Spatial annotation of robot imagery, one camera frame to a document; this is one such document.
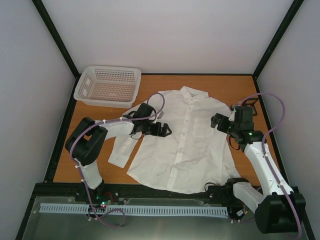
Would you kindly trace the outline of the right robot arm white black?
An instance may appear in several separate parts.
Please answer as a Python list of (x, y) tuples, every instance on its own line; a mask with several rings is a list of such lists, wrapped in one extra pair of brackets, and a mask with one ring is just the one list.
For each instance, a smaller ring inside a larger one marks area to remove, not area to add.
[(249, 159), (260, 182), (259, 192), (243, 178), (230, 178), (227, 185), (232, 194), (253, 213), (257, 228), (263, 234), (293, 233), (302, 235), (302, 219), (306, 200), (295, 192), (281, 175), (260, 130), (254, 129), (253, 110), (236, 106), (234, 118), (216, 113), (211, 127), (235, 139)]

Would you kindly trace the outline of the white button-up shirt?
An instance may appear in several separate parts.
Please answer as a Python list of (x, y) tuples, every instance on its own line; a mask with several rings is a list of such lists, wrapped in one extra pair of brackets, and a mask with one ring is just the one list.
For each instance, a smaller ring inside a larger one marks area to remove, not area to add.
[(109, 163), (123, 168), (142, 185), (182, 194), (205, 190), (207, 183), (223, 185), (239, 177), (227, 135), (211, 127), (211, 117), (229, 117), (229, 107), (207, 92), (187, 86), (160, 91), (149, 104), (162, 109), (161, 121), (172, 133), (166, 137), (140, 133), (115, 138)]

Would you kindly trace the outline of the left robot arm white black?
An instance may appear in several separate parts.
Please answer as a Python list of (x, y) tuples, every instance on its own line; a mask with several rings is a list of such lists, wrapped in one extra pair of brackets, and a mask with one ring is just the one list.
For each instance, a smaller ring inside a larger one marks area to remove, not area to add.
[(160, 110), (142, 103), (137, 110), (130, 111), (119, 119), (95, 121), (83, 118), (69, 138), (65, 149), (79, 168), (81, 181), (87, 187), (86, 195), (92, 201), (99, 201), (104, 195), (104, 181), (99, 173), (97, 158), (105, 140), (132, 136), (137, 133), (165, 138), (172, 134), (167, 123), (160, 123)]

